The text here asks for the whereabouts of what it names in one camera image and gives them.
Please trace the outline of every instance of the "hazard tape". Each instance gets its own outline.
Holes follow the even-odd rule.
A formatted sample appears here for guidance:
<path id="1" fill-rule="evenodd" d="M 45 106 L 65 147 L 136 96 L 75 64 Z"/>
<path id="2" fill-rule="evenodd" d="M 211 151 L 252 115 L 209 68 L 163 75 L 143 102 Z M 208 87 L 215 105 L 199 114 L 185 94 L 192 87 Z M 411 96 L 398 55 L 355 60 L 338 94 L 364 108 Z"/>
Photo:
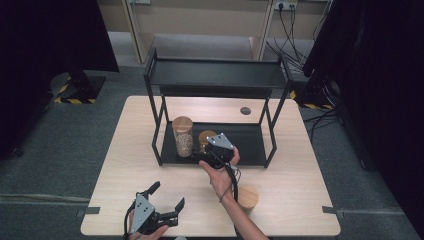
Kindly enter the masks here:
<path id="1" fill-rule="evenodd" d="M 333 109 L 333 106 L 331 106 L 330 104 L 316 105 L 313 103 L 299 103 L 296 99 L 296 92 L 294 90 L 290 92 L 290 98 L 294 100 L 300 108 Z"/>
<path id="2" fill-rule="evenodd" d="M 63 87 L 59 90 L 59 93 L 57 94 L 57 98 L 54 100 L 55 103 L 71 103 L 71 104 L 93 104 L 96 99 L 94 98 L 65 98 L 61 97 L 62 94 L 66 90 L 68 90 L 68 86 L 71 83 L 71 78 L 68 78 L 68 80 L 65 82 Z"/>

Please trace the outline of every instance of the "human arm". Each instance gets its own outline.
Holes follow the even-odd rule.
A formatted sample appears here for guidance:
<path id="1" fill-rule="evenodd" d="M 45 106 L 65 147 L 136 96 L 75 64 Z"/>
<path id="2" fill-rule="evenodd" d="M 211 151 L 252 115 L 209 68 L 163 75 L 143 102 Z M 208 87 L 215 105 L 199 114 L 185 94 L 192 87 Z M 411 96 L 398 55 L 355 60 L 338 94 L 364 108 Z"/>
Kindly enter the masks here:
<path id="1" fill-rule="evenodd" d="M 235 166 L 239 160 L 239 151 L 236 147 L 234 147 L 234 157 L 231 159 L 230 164 Z M 199 165 L 209 175 L 210 184 L 214 188 L 221 204 L 224 206 L 241 236 L 246 240 L 268 239 L 234 200 L 231 191 L 227 191 L 227 189 L 231 187 L 232 184 L 231 178 L 227 171 L 224 168 L 213 169 L 205 161 L 200 161 Z"/>

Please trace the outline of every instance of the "small hole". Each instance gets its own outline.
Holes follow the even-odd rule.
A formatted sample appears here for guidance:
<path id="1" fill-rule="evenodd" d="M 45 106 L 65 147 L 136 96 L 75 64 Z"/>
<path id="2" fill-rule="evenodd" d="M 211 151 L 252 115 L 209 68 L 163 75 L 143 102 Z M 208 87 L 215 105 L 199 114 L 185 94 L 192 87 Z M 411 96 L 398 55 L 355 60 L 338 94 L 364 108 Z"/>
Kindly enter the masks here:
<path id="1" fill-rule="evenodd" d="M 252 113 L 252 110 L 250 110 L 250 108 L 248 108 L 248 107 L 242 107 L 240 109 L 240 112 L 243 115 L 250 115 L 250 113 Z"/>

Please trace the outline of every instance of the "wooden disc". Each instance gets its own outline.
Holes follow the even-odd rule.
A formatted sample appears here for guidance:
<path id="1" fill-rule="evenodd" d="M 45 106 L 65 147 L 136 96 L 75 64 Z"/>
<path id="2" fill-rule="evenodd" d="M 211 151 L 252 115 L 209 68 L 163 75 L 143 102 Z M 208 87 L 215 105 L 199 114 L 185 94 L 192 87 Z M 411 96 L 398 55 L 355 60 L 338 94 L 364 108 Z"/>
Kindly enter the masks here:
<path id="1" fill-rule="evenodd" d="M 201 132 L 199 134 L 199 142 L 202 145 L 208 145 L 208 140 L 206 139 L 206 137 L 212 137 L 215 136 L 216 133 L 214 131 L 211 130 L 205 130 L 203 132 Z"/>
<path id="2" fill-rule="evenodd" d="M 172 128 L 179 133 L 188 132 L 193 128 L 193 121 L 186 116 L 177 117 L 172 121 Z"/>
<path id="3" fill-rule="evenodd" d="M 258 202 L 259 194 L 254 187 L 239 187 L 238 203 L 246 214 L 250 214 Z"/>

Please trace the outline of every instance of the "power strip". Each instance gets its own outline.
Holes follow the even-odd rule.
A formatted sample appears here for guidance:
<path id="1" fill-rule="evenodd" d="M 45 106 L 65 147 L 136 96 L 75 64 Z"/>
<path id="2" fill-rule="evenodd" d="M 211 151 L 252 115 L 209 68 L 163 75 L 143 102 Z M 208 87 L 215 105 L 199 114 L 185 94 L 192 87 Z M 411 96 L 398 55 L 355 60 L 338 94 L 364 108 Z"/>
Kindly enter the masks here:
<path id="1" fill-rule="evenodd" d="M 280 10 L 280 4 L 283 4 L 283 11 L 294 11 L 297 8 L 297 0 L 276 0 L 274 9 Z"/>

